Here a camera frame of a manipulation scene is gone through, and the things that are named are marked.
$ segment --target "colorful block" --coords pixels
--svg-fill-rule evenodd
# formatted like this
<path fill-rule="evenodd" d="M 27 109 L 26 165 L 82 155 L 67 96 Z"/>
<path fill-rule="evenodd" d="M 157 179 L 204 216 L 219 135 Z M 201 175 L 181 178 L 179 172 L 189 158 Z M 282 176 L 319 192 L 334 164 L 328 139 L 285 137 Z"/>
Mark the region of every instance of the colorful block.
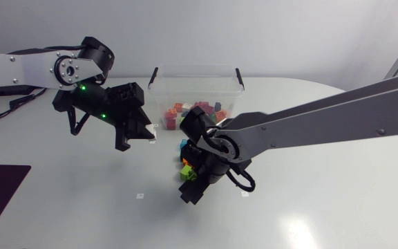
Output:
<path fill-rule="evenodd" d="M 208 102 L 199 102 L 198 106 L 199 107 L 208 107 L 209 105 L 208 105 Z"/>
<path fill-rule="evenodd" d="M 173 114 L 175 117 L 178 115 L 178 112 L 174 108 L 170 108 L 169 113 Z"/>
<path fill-rule="evenodd" d="M 211 115 L 208 115 L 208 116 L 211 118 L 211 120 L 213 120 L 214 122 L 217 122 L 215 113 L 212 113 Z"/>
<path fill-rule="evenodd" d="M 212 113 L 214 112 L 214 107 L 205 106 L 205 107 L 202 107 L 202 110 L 204 110 L 204 112 L 205 112 L 206 114 L 212 114 Z"/>
<path fill-rule="evenodd" d="M 187 142 L 187 139 L 182 139 L 182 142 L 180 142 L 180 148 L 182 149 L 185 145 L 187 145 Z"/>
<path fill-rule="evenodd" d="M 178 113 L 182 112 L 182 103 L 175 103 L 173 107 Z"/>
<path fill-rule="evenodd" d="M 220 104 L 220 102 L 216 102 L 216 103 L 214 104 L 214 111 L 215 111 L 215 112 L 220 111 L 221 108 L 222 108 L 222 105 Z"/>
<path fill-rule="evenodd" d="M 167 120 L 167 129 L 176 129 L 176 120 Z"/>
<path fill-rule="evenodd" d="M 188 180 L 189 175 L 191 174 L 192 168 L 188 165 L 184 165 L 184 167 L 180 170 L 180 180 L 186 181 Z"/>
<path fill-rule="evenodd" d="M 190 165 L 184 165 L 184 167 L 180 170 L 180 179 L 182 181 L 194 181 L 197 179 L 197 174 L 194 172 L 193 168 Z"/>
<path fill-rule="evenodd" d="M 224 120 L 227 117 L 227 111 L 226 110 L 220 110 L 216 113 L 216 122 L 220 122 Z"/>
<path fill-rule="evenodd" d="M 182 105 L 182 111 L 189 111 L 191 109 L 191 107 L 192 107 L 191 104 L 184 103 Z"/>

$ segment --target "black cable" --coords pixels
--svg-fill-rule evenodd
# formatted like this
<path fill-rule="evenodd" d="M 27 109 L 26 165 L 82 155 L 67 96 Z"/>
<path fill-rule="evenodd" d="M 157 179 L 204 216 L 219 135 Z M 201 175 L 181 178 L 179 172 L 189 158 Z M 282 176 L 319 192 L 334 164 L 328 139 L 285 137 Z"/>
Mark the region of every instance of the black cable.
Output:
<path fill-rule="evenodd" d="M 49 46 L 44 49 L 53 49 L 53 50 L 81 50 L 85 48 L 86 45 L 79 45 L 79 46 Z"/>
<path fill-rule="evenodd" d="M 217 125 L 210 125 L 210 126 L 207 127 L 207 129 L 210 129 L 210 128 L 222 129 L 222 127 L 219 127 L 219 126 L 217 126 Z"/>
<path fill-rule="evenodd" d="M 37 94 L 33 95 L 33 98 L 20 103 L 17 107 L 9 109 L 7 111 L 4 111 L 2 113 L 0 113 L 0 119 L 6 117 L 8 114 L 12 113 L 13 111 L 15 111 L 16 109 L 18 109 L 19 107 L 22 107 L 23 105 L 29 103 L 30 101 L 34 100 L 36 97 L 43 95 L 46 92 L 47 89 L 42 89 L 42 91 L 38 92 Z"/>
<path fill-rule="evenodd" d="M 218 151 L 225 152 L 225 147 L 219 146 L 215 144 L 213 141 L 211 141 L 210 137 L 208 136 L 207 129 L 205 129 L 205 122 L 203 120 L 202 116 L 199 117 L 199 124 L 200 124 L 200 133 L 202 134 L 202 137 L 204 138 L 205 142 L 213 149 L 217 149 Z"/>
<path fill-rule="evenodd" d="M 228 178 L 234 183 L 236 184 L 237 187 L 239 187 L 242 190 L 245 190 L 246 192 L 253 192 L 254 188 L 256 188 L 256 182 L 254 181 L 254 179 L 252 178 L 252 176 L 250 176 L 248 174 L 248 172 L 246 172 L 245 170 L 242 171 L 242 173 L 240 173 L 241 176 L 243 176 L 243 178 L 247 179 L 249 181 L 249 184 L 251 185 L 250 187 L 247 187 L 245 185 L 243 185 L 242 183 L 239 183 L 236 178 L 234 178 L 233 174 L 228 170 L 227 171 L 227 176 Z"/>

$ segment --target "plastic storage bin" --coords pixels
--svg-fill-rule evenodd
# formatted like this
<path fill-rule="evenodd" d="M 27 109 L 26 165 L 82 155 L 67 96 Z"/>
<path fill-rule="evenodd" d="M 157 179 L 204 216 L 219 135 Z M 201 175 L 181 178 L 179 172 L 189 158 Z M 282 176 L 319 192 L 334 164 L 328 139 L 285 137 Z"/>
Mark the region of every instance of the plastic storage bin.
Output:
<path fill-rule="evenodd" d="M 149 83 L 165 129 L 179 129 L 188 111 L 201 107 L 216 123 L 231 117 L 245 87 L 230 65 L 161 65 Z"/>

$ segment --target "screw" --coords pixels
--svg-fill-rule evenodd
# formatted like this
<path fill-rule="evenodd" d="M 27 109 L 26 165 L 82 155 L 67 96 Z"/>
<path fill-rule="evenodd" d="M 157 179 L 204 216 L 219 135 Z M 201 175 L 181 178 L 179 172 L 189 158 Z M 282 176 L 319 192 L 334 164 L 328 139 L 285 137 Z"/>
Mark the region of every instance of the screw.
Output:
<path fill-rule="evenodd" d="M 385 135 L 385 133 L 386 133 L 385 129 L 378 129 L 377 130 L 377 135 L 379 135 L 379 136 L 383 136 L 383 135 Z"/>

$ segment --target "white table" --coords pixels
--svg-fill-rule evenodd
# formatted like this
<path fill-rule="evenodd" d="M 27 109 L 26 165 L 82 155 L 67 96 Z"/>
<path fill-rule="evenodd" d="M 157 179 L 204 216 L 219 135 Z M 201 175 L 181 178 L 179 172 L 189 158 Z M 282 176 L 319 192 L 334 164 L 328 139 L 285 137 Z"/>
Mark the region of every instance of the white table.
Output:
<path fill-rule="evenodd" d="M 106 86 L 137 81 L 146 91 L 148 80 Z M 302 80 L 244 81 L 235 114 L 341 92 Z M 0 249 L 398 248 L 398 137 L 266 151 L 247 168 L 256 180 L 249 197 L 223 177 L 192 205 L 178 191 L 181 131 L 160 127 L 155 144 L 131 140 L 120 152 L 114 128 L 96 118 L 70 135 L 54 96 L 0 120 L 0 164 L 32 165 L 0 216 Z M 11 98 L 0 97 L 0 111 Z M 148 94 L 144 110 L 158 121 Z"/>

